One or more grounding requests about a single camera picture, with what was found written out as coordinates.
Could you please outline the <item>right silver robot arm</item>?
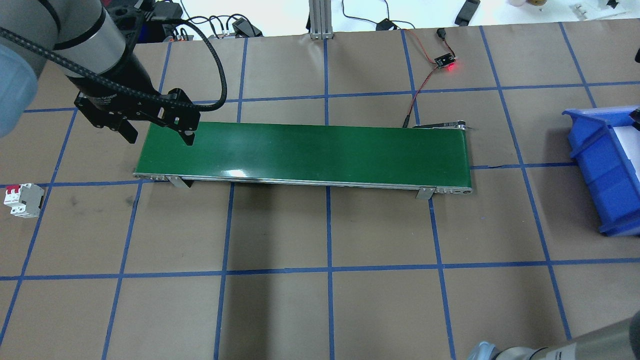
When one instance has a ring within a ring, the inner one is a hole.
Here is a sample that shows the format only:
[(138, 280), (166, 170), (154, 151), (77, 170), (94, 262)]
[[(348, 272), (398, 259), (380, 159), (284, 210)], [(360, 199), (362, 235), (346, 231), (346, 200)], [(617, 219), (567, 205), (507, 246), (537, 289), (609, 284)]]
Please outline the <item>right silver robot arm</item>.
[(479, 342), (468, 360), (638, 360), (640, 313), (549, 347), (515, 346), (504, 350)]

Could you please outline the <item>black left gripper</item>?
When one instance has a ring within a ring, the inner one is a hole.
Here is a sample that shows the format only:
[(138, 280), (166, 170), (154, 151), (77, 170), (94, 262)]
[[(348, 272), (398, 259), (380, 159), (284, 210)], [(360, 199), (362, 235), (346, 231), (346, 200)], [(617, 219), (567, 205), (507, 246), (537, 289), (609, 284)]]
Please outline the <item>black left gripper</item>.
[[(136, 91), (160, 96), (146, 69), (132, 52), (124, 52), (102, 76)], [(74, 105), (93, 127), (110, 129), (129, 144), (135, 144), (138, 132), (131, 122), (147, 121), (174, 130), (186, 146), (194, 145), (195, 131), (201, 120), (199, 112), (171, 109), (167, 105), (125, 95), (78, 74), (74, 75), (74, 85), (79, 91)]]

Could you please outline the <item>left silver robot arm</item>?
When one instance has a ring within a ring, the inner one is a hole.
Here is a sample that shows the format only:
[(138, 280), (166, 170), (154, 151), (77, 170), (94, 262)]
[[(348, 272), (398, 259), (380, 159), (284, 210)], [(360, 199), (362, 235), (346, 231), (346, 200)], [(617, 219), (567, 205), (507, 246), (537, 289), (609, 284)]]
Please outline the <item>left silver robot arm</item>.
[[(7, 32), (115, 84), (161, 96), (134, 53), (136, 41), (126, 38), (100, 0), (3, 0), (1, 33)], [(32, 104), (46, 62), (41, 55), (1, 39), (2, 137), (16, 128)], [(78, 88), (74, 105), (93, 127), (110, 129), (134, 144), (138, 132), (132, 121), (146, 121), (173, 130), (188, 146), (194, 143), (198, 112), (135, 98), (66, 68), (62, 72)]]

